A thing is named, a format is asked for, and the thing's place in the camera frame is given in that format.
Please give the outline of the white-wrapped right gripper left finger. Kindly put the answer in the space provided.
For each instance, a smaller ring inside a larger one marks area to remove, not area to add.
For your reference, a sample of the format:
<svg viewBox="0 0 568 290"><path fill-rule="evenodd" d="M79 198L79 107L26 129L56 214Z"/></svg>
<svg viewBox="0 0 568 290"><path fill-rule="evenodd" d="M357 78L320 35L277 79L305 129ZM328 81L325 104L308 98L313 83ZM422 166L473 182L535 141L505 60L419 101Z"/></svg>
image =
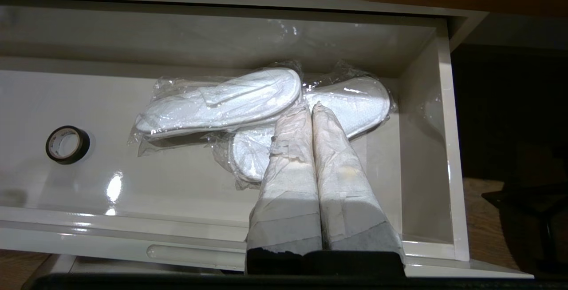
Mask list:
<svg viewBox="0 0 568 290"><path fill-rule="evenodd" d="M268 168L249 216L246 274L302 274L304 256L323 249L312 139L306 104L276 122Z"/></svg>

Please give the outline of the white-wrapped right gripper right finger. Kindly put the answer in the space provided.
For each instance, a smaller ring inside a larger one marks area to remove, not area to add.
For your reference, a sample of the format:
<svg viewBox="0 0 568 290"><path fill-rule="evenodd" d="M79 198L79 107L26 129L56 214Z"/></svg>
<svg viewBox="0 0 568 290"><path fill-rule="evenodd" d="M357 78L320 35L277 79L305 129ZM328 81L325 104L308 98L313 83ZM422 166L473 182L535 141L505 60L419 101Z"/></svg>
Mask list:
<svg viewBox="0 0 568 290"><path fill-rule="evenodd" d="M315 104L312 129L324 248L393 252L405 262L400 235L381 208L333 110Z"/></svg>

